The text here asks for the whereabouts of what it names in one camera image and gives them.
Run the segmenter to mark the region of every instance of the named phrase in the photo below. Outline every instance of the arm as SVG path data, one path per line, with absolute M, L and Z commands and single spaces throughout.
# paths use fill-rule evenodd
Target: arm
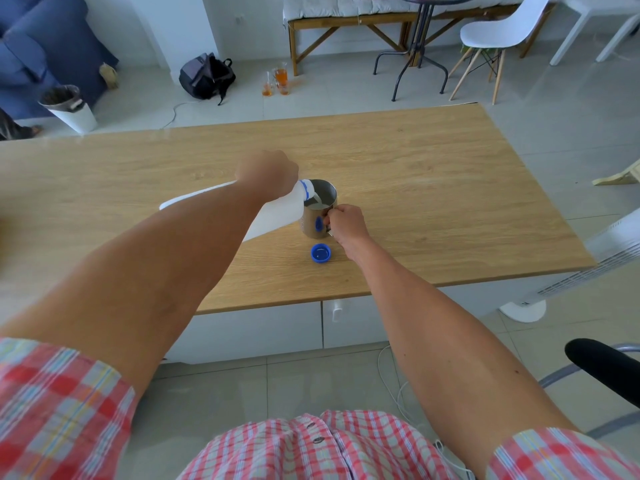
M 235 184 L 180 201 L 96 249 L 0 336 L 79 350 L 142 395 L 263 204 L 297 178 L 282 152 L 247 161 Z
M 328 218 L 364 273 L 429 422 L 478 476 L 496 448 L 521 431 L 575 429 L 494 334 L 370 238 L 359 208 L 340 205 Z

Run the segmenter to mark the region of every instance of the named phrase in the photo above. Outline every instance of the white trash can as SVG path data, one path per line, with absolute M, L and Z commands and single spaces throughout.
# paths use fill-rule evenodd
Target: white trash can
M 98 126 L 89 104 L 80 97 L 80 89 L 77 86 L 52 88 L 44 93 L 39 103 L 77 133 L 87 134 Z

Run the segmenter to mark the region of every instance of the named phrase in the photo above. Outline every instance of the white plastic bottle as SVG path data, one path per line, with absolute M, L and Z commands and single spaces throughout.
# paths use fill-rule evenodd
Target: white plastic bottle
M 160 210 L 168 207 L 172 203 L 193 197 L 194 195 L 201 194 L 203 192 L 224 187 L 225 185 L 231 185 L 233 183 L 235 183 L 235 180 L 233 182 L 227 182 L 226 184 L 216 185 L 215 187 L 209 187 L 208 189 L 198 190 L 197 192 L 172 198 L 171 200 L 164 202 L 160 206 Z M 249 230 L 244 236 L 243 242 L 299 220 L 305 209 L 305 201 L 313 197 L 314 194 L 314 185 L 310 180 L 297 181 L 290 193 L 286 194 L 284 197 L 280 197 L 279 199 L 267 202 L 262 206 L 260 212 L 258 212 L 258 215 L 249 226 Z

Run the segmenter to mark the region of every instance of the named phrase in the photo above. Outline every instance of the black backpack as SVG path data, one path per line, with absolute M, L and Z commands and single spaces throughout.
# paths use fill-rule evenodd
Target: black backpack
M 180 84 L 197 99 L 211 99 L 219 94 L 220 105 L 227 95 L 229 86 L 236 80 L 231 64 L 231 59 L 221 62 L 213 54 L 200 55 L 182 67 Z

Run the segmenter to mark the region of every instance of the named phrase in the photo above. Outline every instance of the metal mug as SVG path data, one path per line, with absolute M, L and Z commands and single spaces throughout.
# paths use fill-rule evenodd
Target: metal mug
M 334 208 L 338 203 L 338 192 L 335 187 L 326 180 L 311 180 L 314 190 L 322 204 L 311 197 L 305 201 L 305 209 L 300 219 L 300 229 L 302 232 L 313 239 L 322 239 L 326 237 L 331 227 L 324 225 L 324 218 L 329 210 Z

